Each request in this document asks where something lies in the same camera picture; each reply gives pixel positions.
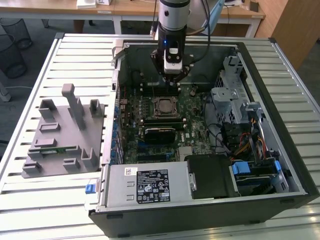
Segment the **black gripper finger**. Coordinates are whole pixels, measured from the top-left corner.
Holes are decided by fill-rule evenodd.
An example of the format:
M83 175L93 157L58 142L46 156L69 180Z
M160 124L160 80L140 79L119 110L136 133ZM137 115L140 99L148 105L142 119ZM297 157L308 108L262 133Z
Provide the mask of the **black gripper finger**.
M164 70L164 52L159 49L155 49L150 54L150 58L158 74L162 76L162 78L166 83L170 84L171 83L170 75L166 74Z
M192 67L194 66L195 58L194 57L184 57L182 60L182 70L179 72L179 74L176 74L172 82L174 84L177 84L181 80L185 79L188 74L190 73Z

